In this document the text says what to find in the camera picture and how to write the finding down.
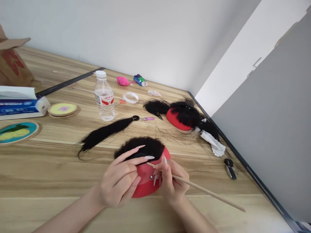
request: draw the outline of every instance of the brown paper bag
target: brown paper bag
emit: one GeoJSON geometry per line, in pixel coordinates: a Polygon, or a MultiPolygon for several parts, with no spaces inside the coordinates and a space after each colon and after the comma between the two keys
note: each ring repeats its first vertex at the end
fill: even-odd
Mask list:
{"type": "Polygon", "coordinates": [[[0,86],[29,86],[33,75],[14,48],[30,41],[8,39],[0,24],[0,86]]]}

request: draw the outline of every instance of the black hair clip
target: black hair clip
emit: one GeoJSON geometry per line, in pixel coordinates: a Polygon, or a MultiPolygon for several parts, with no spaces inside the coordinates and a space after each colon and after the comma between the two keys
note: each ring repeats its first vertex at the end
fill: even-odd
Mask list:
{"type": "Polygon", "coordinates": [[[227,171],[228,176],[233,179],[236,180],[236,174],[234,172],[236,172],[237,174],[239,174],[236,169],[233,167],[233,161],[231,159],[225,159],[224,160],[225,165],[225,169],[227,171]]]}

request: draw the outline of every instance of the bottle cap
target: bottle cap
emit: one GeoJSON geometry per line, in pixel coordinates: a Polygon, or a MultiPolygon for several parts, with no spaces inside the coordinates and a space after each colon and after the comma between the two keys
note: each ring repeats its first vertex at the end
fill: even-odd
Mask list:
{"type": "Polygon", "coordinates": [[[105,71],[96,71],[95,72],[97,79],[104,79],[106,80],[107,75],[105,71]]]}

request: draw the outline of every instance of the candy wrapper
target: candy wrapper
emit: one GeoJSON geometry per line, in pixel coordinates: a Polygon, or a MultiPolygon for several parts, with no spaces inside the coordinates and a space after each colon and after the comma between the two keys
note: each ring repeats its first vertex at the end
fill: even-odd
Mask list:
{"type": "Polygon", "coordinates": [[[140,86],[148,86],[148,81],[146,81],[140,74],[134,76],[134,81],[140,86]]]}
{"type": "Polygon", "coordinates": [[[149,90],[149,91],[148,91],[148,94],[149,94],[149,95],[153,95],[153,96],[161,96],[160,93],[158,93],[157,91],[153,91],[153,90],[149,90]]]}

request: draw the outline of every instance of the wooden stick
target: wooden stick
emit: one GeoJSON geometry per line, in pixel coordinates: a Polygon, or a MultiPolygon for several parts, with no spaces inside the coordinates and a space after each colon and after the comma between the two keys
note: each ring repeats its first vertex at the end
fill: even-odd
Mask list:
{"type": "MultiPolygon", "coordinates": [[[[150,166],[152,166],[152,167],[155,166],[155,165],[153,165],[152,163],[149,163],[149,162],[147,162],[147,164],[150,165],[150,166]]],[[[202,192],[205,192],[206,194],[208,194],[208,195],[210,195],[210,196],[212,196],[212,197],[214,197],[214,198],[216,198],[216,199],[218,199],[218,200],[220,200],[220,201],[222,201],[222,202],[224,202],[224,203],[227,203],[228,205],[231,205],[231,206],[234,207],[234,208],[237,208],[237,209],[239,209],[239,210],[241,210],[241,211],[243,211],[243,212],[246,212],[245,209],[244,209],[243,207],[238,206],[237,204],[234,204],[234,203],[232,203],[231,201],[228,201],[228,200],[222,198],[221,196],[217,195],[216,193],[213,193],[213,192],[211,192],[211,191],[209,191],[209,190],[207,190],[207,189],[205,189],[205,188],[203,188],[203,187],[201,187],[201,186],[198,186],[198,185],[195,184],[195,183],[192,183],[192,182],[190,182],[190,181],[187,181],[187,180],[185,180],[184,178],[181,178],[180,176],[176,176],[176,175],[173,175],[173,174],[172,174],[172,176],[173,176],[174,179],[176,179],[176,180],[180,180],[180,181],[182,181],[182,182],[184,182],[184,183],[186,183],[186,184],[188,184],[188,185],[190,185],[190,186],[192,186],[192,187],[194,187],[194,188],[197,188],[197,189],[201,190],[202,192]]]]}

